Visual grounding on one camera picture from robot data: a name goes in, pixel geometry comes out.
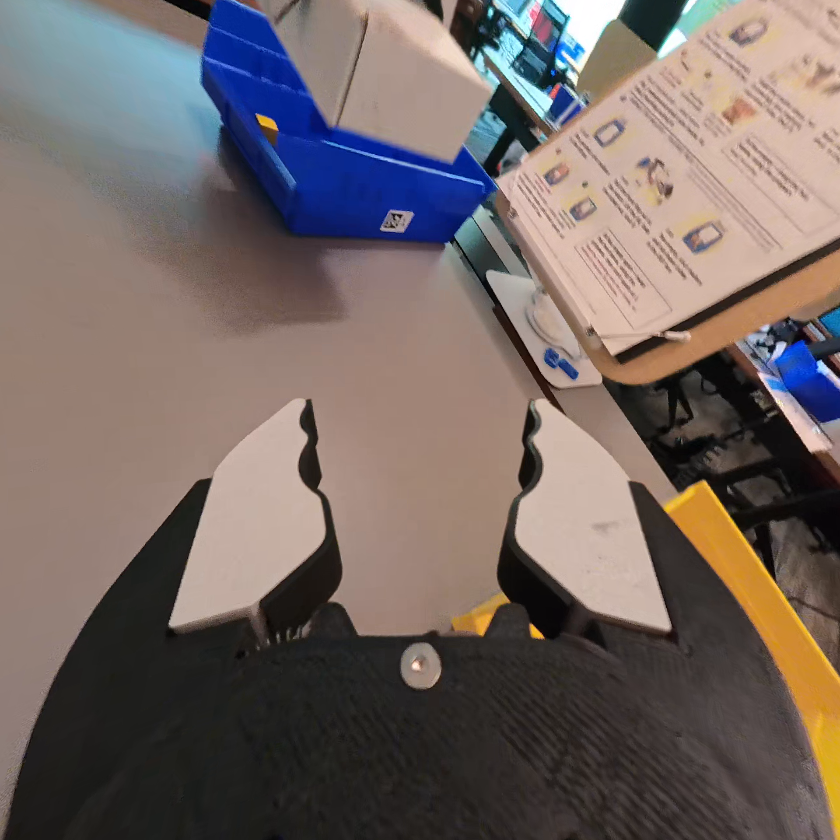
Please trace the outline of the blue plastic bin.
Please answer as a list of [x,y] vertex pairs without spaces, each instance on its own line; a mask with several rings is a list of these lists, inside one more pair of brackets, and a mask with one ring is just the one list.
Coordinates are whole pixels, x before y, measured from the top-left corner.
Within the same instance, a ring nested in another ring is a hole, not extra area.
[[[213,6],[202,84],[293,234],[445,245],[496,191],[466,147],[447,164],[330,128],[268,18],[240,2]],[[277,122],[275,147],[257,113]]]

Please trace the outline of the brown board back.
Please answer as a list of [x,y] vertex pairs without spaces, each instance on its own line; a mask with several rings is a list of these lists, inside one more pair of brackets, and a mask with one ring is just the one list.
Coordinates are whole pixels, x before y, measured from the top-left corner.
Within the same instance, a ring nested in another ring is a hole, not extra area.
[[588,104],[595,104],[657,57],[656,50],[621,20],[614,19],[604,27],[583,64],[576,90]]

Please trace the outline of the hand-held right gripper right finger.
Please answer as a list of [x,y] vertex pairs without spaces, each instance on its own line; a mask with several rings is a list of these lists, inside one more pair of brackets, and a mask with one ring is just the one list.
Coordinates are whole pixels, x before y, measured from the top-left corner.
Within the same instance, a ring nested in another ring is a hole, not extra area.
[[497,580],[542,635],[673,623],[625,470],[548,400],[528,405]]

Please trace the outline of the yellow plastic bin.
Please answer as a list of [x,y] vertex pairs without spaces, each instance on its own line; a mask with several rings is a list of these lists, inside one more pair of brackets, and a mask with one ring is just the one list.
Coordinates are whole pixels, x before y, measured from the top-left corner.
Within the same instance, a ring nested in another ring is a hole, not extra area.
[[766,813],[813,803],[839,838],[837,672],[707,484],[665,508],[630,489],[672,632],[597,618],[587,633],[636,656],[643,691],[756,783]]

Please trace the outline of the background blue bin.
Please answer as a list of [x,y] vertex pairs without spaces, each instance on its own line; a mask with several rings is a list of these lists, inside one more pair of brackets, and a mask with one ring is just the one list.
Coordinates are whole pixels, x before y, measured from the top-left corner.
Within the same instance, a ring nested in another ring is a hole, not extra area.
[[838,354],[839,338],[788,344],[776,360],[776,368],[787,391],[820,424],[839,418],[838,376],[824,365]]

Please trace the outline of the black pillar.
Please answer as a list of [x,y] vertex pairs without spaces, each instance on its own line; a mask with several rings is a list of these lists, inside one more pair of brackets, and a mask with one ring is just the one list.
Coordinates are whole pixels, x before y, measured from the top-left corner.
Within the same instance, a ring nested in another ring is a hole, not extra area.
[[658,53],[690,1],[625,1],[617,20]]

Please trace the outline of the white cardboard box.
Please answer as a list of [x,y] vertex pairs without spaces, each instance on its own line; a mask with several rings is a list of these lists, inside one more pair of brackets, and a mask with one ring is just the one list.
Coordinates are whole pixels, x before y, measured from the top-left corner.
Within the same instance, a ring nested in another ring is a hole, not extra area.
[[330,128],[455,161],[491,89],[425,5],[265,1],[259,7]]

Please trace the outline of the instruction sheet board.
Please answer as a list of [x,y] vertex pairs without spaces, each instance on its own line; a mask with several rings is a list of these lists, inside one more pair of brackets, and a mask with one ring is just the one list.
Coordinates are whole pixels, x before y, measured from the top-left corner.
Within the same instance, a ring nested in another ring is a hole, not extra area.
[[838,2],[739,2],[499,180],[596,369],[640,385],[838,303]]

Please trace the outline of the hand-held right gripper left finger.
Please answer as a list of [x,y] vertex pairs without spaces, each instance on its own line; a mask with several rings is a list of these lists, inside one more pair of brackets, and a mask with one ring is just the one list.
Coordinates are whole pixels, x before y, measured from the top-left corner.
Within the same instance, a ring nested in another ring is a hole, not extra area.
[[169,627],[193,632],[245,620],[253,632],[296,632],[337,591],[338,538],[312,401],[298,398],[237,444],[215,469]]

